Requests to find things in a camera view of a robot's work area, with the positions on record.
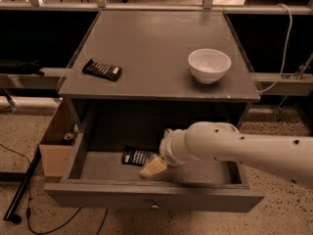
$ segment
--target drawer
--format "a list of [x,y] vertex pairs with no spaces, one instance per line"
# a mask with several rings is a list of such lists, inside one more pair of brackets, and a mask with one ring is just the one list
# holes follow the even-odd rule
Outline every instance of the drawer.
[[[114,111],[112,105],[100,102],[87,105],[64,177],[59,183],[45,185],[45,191],[61,206],[249,212],[264,198],[263,191],[249,188],[243,167],[234,162],[196,161],[142,179],[139,166],[122,163],[122,148],[124,145],[156,147],[157,129],[148,130],[150,134],[156,132],[151,140],[145,139],[145,131],[136,131],[144,123],[154,122],[149,120],[155,116],[148,111],[150,106],[141,105],[144,109],[138,110],[128,105],[131,121],[124,119],[130,118],[127,114],[120,116],[120,108]],[[179,115],[175,117],[179,121],[196,117],[191,112]],[[167,115],[156,117],[156,122],[176,124]]]

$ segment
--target table top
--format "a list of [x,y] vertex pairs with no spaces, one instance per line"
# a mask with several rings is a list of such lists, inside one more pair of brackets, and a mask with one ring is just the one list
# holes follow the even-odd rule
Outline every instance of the table top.
[[[213,84],[201,84],[188,70],[194,50],[226,53],[232,65]],[[82,73],[94,62],[123,68],[117,82]],[[71,68],[60,95],[68,98],[257,102],[235,39],[220,12],[101,12]]]

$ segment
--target white bowl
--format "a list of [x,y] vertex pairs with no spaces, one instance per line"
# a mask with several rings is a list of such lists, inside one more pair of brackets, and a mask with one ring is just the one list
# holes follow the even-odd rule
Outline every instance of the white bowl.
[[221,79],[232,65],[223,52],[213,49],[199,49],[188,57],[191,74],[201,83],[212,83]]

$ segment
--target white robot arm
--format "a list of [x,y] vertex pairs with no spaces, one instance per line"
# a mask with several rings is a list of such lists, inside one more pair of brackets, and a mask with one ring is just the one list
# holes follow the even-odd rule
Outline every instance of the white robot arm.
[[197,122],[165,130],[159,151],[169,165],[234,161],[313,189],[312,137],[242,134],[229,123]]

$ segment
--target cabinet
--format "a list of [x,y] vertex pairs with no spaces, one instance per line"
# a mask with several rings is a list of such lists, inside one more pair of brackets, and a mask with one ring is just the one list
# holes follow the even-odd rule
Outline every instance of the cabinet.
[[[232,67],[219,82],[198,83],[189,53],[219,49]],[[123,67],[117,83],[83,74],[90,60]],[[259,100],[221,13],[103,11],[63,84],[79,126],[67,171],[45,190],[60,205],[117,209],[248,212],[264,198],[240,164],[196,162],[149,179],[121,164],[125,145],[156,149],[165,128],[199,120],[240,125]]]

